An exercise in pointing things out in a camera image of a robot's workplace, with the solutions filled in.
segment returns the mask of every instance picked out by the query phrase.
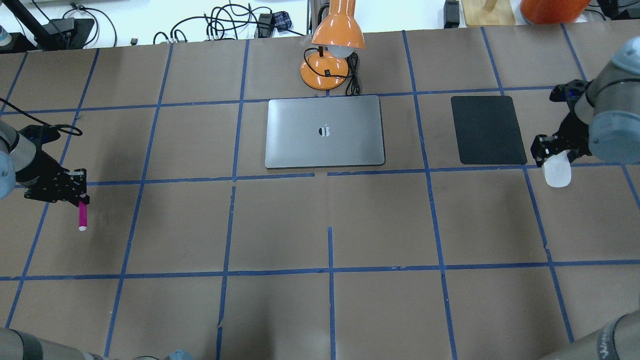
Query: orange object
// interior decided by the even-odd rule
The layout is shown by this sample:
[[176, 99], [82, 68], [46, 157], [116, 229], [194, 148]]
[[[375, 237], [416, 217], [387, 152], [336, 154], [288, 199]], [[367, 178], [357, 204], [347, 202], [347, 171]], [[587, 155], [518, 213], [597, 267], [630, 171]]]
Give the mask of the orange object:
[[587, 8], [589, 0], [522, 0], [522, 17], [532, 24], [574, 22]]
[[331, 0], [329, 15], [316, 29], [311, 44], [364, 49], [362, 30], [353, 18], [355, 8], [355, 0]]
[[349, 67], [345, 59], [336, 58], [329, 52], [324, 52], [322, 56], [320, 52], [315, 52], [307, 56], [307, 60], [303, 61], [300, 66], [302, 81], [314, 89], [331, 90], [332, 88], [337, 88], [344, 82], [344, 78], [318, 75], [309, 68], [307, 62], [320, 74], [326, 74], [326, 70], [328, 70], [331, 75], [347, 76], [349, 73]]

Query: power adapter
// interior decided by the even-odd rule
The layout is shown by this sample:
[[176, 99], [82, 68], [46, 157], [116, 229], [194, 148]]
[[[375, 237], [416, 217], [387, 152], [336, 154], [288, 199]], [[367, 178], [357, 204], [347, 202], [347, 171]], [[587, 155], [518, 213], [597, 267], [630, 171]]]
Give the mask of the power adapter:
[[255, 38], [270, 38], [273, 35], [273, 14], [262, 13], [258, 17], [258, 26], [255, 28]]
[[444, 28], [457, 28], [460, 25], [460, 3], [458, 0], [444, 2]]

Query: laptop logo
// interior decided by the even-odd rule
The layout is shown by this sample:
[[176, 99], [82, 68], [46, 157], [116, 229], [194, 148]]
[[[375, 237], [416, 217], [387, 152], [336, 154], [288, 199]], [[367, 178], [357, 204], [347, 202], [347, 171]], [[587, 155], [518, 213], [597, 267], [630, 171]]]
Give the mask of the laptop logo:
[[331, 133], [329, 132], [329, 127], [326, 124], [324, 125], [324, 127], [318, 129], [318, 134], [320, 134], [320, 136], [322, 136], [323, 138], [331, 135]]

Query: light bulb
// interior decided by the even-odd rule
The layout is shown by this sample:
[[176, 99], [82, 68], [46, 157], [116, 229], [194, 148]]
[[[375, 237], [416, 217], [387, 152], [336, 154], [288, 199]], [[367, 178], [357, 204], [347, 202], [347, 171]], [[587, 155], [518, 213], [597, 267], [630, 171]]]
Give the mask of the light bulb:
[[327, 45], [327, 50], [336, 58], [346, 58], [355, 50], [354, 47], [339, 46], [339, 45]]

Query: laptop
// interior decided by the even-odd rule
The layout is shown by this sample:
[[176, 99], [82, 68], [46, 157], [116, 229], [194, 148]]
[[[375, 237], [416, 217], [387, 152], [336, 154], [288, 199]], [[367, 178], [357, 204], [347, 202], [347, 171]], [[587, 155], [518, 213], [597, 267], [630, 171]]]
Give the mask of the laptop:
[[269, 101], [266, 168], [384, 163], [378, 96]]

